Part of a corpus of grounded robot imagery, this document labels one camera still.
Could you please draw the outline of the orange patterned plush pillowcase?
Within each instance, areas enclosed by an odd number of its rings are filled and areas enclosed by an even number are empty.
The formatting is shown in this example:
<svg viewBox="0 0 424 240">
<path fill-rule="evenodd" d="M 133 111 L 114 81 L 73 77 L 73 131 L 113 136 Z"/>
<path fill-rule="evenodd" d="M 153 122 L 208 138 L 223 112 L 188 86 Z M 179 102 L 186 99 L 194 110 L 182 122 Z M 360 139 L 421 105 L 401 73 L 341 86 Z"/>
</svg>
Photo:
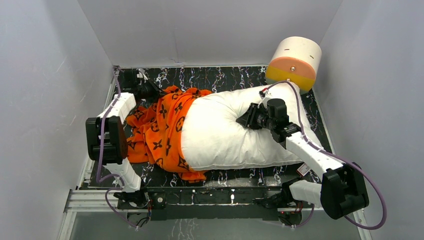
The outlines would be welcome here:
<svg viewBox="0 0 424 240">
<path fill-rule="evenodd" d="M 132 130 L 132 136 L 127 139 L 128 161 L 156 164 L 190 183 L 205 181 L 205 172 L 192 169 L 186 161 L 181 136 L 190 106 L 196 99 L 211 93 L 208 89 L 195 87 L 182 91 L 173 85 L 148 108 L 138 107 L 126 118 Z"/>
</svg>

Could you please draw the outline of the white pillow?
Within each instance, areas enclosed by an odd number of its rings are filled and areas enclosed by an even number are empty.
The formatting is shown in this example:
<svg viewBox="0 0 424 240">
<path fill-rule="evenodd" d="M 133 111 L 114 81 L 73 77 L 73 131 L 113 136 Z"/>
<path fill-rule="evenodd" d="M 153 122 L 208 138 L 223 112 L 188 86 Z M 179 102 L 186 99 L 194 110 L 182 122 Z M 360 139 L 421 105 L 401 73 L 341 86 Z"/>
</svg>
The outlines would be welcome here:
<svg viewBox="0 0 424 240">
<path fill-rule="evenodd" d="M 275 142 L 268 129 L 244 128 L 236 120 L 261 101 L 263 86 L 199 97 L 182 125 L 181 151 L 195 171 L 267 168 L 301 159 Z"/>
</svg>

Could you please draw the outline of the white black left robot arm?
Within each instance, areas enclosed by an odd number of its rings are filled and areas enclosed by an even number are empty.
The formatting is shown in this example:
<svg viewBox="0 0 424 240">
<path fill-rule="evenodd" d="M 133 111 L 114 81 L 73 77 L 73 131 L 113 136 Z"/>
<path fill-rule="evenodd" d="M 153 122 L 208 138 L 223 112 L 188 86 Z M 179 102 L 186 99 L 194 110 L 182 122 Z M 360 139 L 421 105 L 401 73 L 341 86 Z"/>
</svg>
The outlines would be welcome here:
<svg viewBox="0 0 424 240">
<path fill-rule="evenodd" d="M 89 158 L 97 163 L 96 182 L 114 178 L 122 192 L 131 193 L 130 202 L 137 208 L 149 203 L 149 194 L 141 189 L 142 179 L 128 160 L 124 122 L 136 107 L 137 99 L 157 100 L 165 93 L 143 69 L 123 70 L 113 67 L 110 103 L 102 113 L 85 122 Z"/>
</svg>

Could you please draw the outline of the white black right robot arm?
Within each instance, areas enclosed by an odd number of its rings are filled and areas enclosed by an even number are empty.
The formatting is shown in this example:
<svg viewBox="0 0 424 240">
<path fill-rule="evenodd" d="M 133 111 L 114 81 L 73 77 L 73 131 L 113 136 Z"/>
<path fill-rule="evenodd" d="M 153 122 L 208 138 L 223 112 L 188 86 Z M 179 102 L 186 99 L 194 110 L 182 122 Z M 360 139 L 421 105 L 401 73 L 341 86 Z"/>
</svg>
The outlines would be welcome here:
<svg viewBox="0 0 424 240">
<path fill-rule="evenodd" d="M 262 200 L 256 199 L 255 203 L 266 208 L 280 208 L 283 205 L 295 207 L 299 202 L 308 202 L 322 207 L 334 220 L 369 205 L 360 168 L 335 160 L 306 140 L 301 127 L 289 120 L 287 106 L 282 99 L 272 98 L 266 106 L 251 103 L 236 122 L 250 130 L 269 130 L 277 143 L 299 157 L 320 179 L 320 183 L 314 183 L 297 177 L 284 182 L 280 193 Z"/>
</svg>

